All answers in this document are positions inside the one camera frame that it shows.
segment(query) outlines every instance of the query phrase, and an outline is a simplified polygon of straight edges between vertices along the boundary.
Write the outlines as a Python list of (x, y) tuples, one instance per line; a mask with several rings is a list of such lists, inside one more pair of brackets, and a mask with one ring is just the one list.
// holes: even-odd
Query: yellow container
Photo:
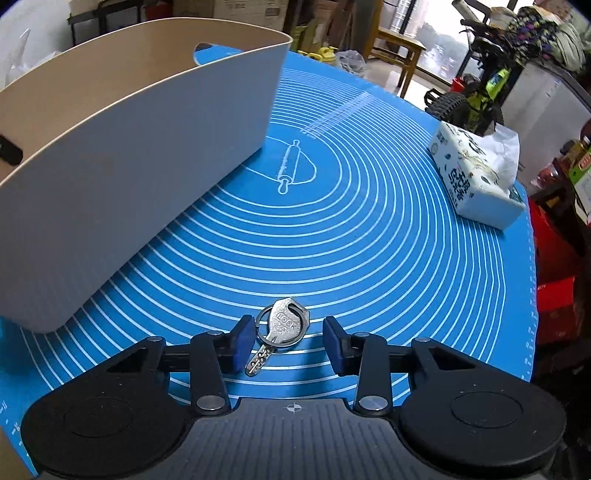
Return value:
[(335, 56), (335, 47), (322, 47), (318, 50), (317, 54), (320, 56), (320, 61), (323, 63), (330, 63), (336, 65), (337, 59)]

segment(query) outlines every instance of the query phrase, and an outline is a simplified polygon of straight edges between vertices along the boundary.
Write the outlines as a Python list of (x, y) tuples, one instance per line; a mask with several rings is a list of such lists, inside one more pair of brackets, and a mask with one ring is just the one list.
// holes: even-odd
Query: key ring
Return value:
[(300, 311), (300, 309), (295, 305), (295, 304), (290, 304), (293, 305), (295, 307), (295, 314), (300, 318), (300, 322), (302, 324), (302, 328), (301, 328), (301, 332), (298, 334), (297, 337), (295, 337), (293, 340), (289, 340), (288, 342), (284, 342), (284, 343), (275, 343), (275, 342), (271, 342), (270, 340), (267, 340), (265, 337), (263, 337), (261, 335), (261, 332), (259, 331), (259, 327), (261, 324), (261, 320), (263, 318), (263, 316), (265, 316), (267, 313), (271, 313), (271, 310), (273, 309), (273, 306), (275, 304), (271, 304), (268, 307), (263, 308), (259, 314), (256, 316), (255, 319), (255, 331), (256, 331), (256, 336), (259, 337), (259, 339), (261, 340), (261, 342), (263, 342), (265, 345), (268, 346), (272, 346), (274, 348), (286, 348), (289, 346), (294, 346), (297, 342), (299, 342), (300, 340), (302, 340), (302, 338), (304, 338), (304, 335), (306, 334), (306, 329), (304, 328), (304, 319), (303, 319), (303, 312)]

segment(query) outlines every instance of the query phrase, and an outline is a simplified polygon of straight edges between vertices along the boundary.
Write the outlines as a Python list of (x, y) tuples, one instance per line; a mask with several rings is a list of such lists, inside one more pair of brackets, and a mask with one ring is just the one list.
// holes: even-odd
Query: tissue pack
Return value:
[(504, 230), (525, 210), (514, 185), (503, 189), (482, 138), (441, 122), (429, 146), (456, 213)]

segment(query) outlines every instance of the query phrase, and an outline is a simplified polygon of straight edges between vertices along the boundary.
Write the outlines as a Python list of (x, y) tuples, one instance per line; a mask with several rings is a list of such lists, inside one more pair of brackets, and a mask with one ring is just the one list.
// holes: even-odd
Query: floor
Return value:
[[(376, 85), (380, 85), (387, 92), (399, 93), (396, 90), (396, 85), (398, 84), (399, 78), (400, 67), (396, 65), (390, 65), (389, 63), (378, 59), (370, 59), (368, 61), (365, 71), (365, 79), (375, 83)], [(425, 110), (425, 93), (427, 93), (432, 88), (435, 88), (435, 85), (415, 74), (404, 99), (412, 103), (417, 108)]]
[(22, 464), (0, 429), (0, 480), (28, 480), (31, 472)]

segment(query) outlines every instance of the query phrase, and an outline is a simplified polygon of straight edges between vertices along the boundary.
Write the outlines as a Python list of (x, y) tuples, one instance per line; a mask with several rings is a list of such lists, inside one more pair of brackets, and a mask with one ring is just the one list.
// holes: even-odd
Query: key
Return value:
[(254, 377), (261, 371), (277, 348), (295, 345), (304, 338), (310, 326), (310, 312), (292, 298), (276, 301), (264, 309), (257, 317), (257, 324), (267, 312), (269, 333), (263, 338), (257, 329), (257, 335), (263, 341), (263, 345), (245, 368), (249, 377)]

